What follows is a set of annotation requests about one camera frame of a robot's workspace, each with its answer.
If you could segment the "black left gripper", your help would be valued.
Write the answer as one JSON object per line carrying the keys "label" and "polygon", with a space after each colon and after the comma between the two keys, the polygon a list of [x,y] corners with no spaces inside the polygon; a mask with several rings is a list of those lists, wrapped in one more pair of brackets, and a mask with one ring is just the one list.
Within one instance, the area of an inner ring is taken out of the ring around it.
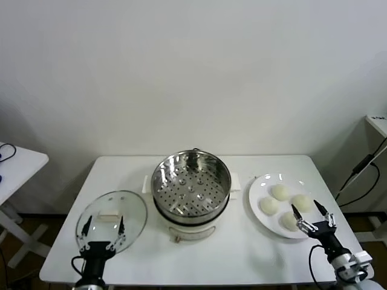
{"label": "black left gripper", "polygon": [[89,242],[88,233],[93,217],[90,216],[77,235],[80,256],[85,261],[85,267],[82,271],[83,279],[102,279],[107,260],[113,258],[116,251],[120,251],[126,241],[124,217],[120,217],[120,222],[116,226],[117,232],[112,242],[97,241]]}

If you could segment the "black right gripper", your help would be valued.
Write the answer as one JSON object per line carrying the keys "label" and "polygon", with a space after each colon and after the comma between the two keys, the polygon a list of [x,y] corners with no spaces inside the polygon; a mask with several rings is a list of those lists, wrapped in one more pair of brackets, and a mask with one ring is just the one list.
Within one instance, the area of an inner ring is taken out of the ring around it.
{"label": "black right gripper", "polygon": [[326,222],[316,222],[314,224],[307,222],[303,219],[296,206],[292,204],[291,207],[298,229],[305,234],[311,233],[311,238],[317,239],[320,242],[328,260],[334,260],[343,254],[347,254],[348,249],[344,248],[335,236],[336,221],[334,215],[329,213],[317,200],[314,199],[313,202]]}

